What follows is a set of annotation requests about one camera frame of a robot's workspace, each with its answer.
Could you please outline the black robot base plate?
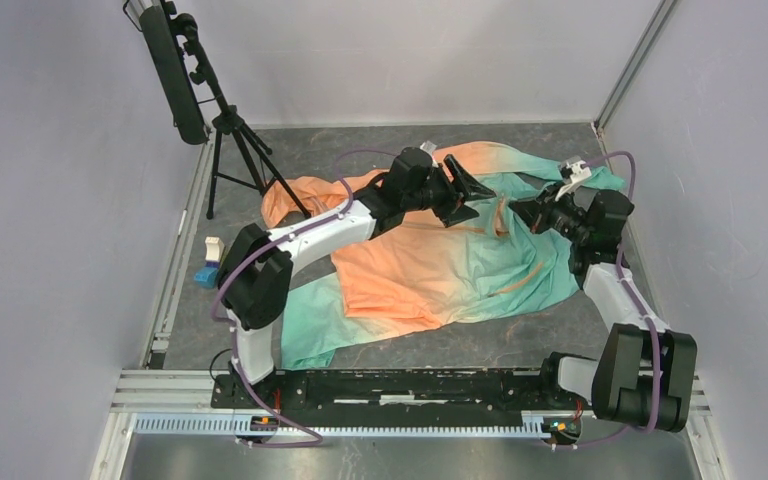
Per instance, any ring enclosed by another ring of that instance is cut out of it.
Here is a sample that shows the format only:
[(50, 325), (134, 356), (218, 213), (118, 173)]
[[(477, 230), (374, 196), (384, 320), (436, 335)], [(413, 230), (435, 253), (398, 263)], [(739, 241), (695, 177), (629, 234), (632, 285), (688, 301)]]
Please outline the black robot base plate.
[(536, 368), (277, 370), (248, 393), (237, 374), (214, 380), (211, 407), (260, 403), (314, 427), (514, 427), (524, 412), (586, 412), (589, 402)]

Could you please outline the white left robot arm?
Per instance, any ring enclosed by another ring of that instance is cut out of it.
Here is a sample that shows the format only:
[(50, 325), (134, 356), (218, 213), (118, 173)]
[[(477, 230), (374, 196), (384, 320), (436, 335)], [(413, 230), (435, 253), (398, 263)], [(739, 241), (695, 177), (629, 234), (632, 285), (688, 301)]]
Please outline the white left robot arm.
[(333, 209), (289, 227), (241, 229), (220, 262), (210, 310), (232, 335), (230, 363), (239, 376), (238, 397), (255, 408), (273, 397), (272, 327), (285, 310), (296, 273), (343, 247), (393, 230), (409, 212), (429, 210), (451, 227), (477, 217), (471, 202), (494, 195), (453, 155), (436, 161), (422, 148), (406, 147), (387, 171), (349, 190)]

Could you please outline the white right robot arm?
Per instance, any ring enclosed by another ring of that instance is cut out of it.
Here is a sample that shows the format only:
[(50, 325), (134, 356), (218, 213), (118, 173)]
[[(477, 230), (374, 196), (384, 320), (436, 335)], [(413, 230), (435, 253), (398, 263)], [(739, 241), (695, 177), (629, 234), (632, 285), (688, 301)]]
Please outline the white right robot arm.
[(578, 396), (601, 420), (647, 431), (682, 430), (697, 344), (658, 318), (622, 263), (631, 200), (619, 191), (599, 190), (583, 208), (555, 183), (509, 207), (530, 232), (552, 231), (570, 242), (570, 271), (609, 330), (597, 360), (555, 352), (544, 362), (537, 382), (540, 400), (562, 408)]

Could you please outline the orange and teal jacket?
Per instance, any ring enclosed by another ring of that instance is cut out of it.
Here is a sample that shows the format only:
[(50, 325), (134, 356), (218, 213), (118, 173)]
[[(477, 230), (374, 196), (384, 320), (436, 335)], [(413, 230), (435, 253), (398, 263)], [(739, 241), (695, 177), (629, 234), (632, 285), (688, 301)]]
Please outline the orange and teal jacket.
[(529, 177), (559, 180), (557, 162), (489, 141), (435, 153), (446, 156), (494, 197), (477, 202), (478, 217), (462, 224), (447, 228), (429, 211), (411, 212), (380, 237), (336, 251), (332, 274), (289, 294), (284, 368), (324, 368), (343, 347), (538, 312), (578, 291), (570, 242), (553, 231), (531, 233), (510, 209), (537, 193)]

